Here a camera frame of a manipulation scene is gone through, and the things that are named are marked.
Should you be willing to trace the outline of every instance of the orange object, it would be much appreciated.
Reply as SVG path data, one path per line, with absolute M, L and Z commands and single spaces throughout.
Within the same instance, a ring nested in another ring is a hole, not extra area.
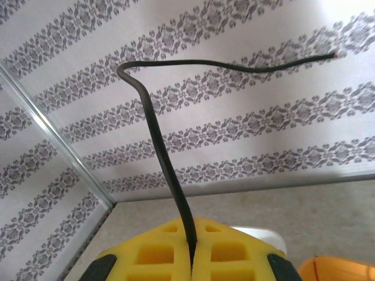
M 334 256 L 315 256 L 298 270 L 304 281 L 375 281 L 375 266 Z

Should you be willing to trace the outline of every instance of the yellow foam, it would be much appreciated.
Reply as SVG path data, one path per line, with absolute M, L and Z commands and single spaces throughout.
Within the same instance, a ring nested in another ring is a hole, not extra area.
M 99 254 L 117 261 L 107 281 L 276 281 L 267 255 L 273 246 L 205 218 L 195 218 L 198 243 L 190 276 L 181 220 L 173 220 Z

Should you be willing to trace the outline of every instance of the black wire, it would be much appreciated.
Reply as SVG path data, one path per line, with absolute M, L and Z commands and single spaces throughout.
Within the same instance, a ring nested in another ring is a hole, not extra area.
M 152 106 L 151 98 L 145 86 L 139 82 L 137 79 L 131 77 L 125 72 L 126 69 L 132 67 L 149 67 L 149 66 L 179 66 L 183 64 L 205 64 L 208 66 L 217 66 L 229 68 L 232 70 L 237 70 L 246 73 L 269 73 L 278 70 L 285 70 L 287 68 L 298 66 L 304 63 L 310 63 L 319 60 L 334 59 L 336 53 L 326 54 L 323 56 L 312 56 L 302 60 L 293 61 L 281 66 L 267 67 L 267 68 L 248 68 L 243 66 L 237 66 L 229 63 L 221 63 L 219 61 L 212 60 L 165 60 L 165 61 L 130 61 L 123 63 L 117 68 L 118 76 L 123 79 L 126 83 L 131 85 L 138 92 L 142 105 L 145 111 L 145 116 L 148 124 L 148 128 L 151 134 L 152 142 L 154 144 L 156 155 L 159 159 L 160 166 L 164 173 L 166 182 L 172 192 L 175 199 L 177 208 L 180 212 L 181 219 L 183 222 L 183 227 L 185 229 L 186 240 L 189 245 L 190 253 L 190 265 L 193 266 L 195 248 L 197 243 L 197 233 L 194 224 L 194 219 L 192 212 L 189 208 L 188 201 L 182 191 L 181 185 L 177 179 L 177 175 L 172 166 L 171 160 L 169 158 L 168 152 L 166 150 L 162 133 L 158 124 L 158 120 L 155 115 L 154 108 Z

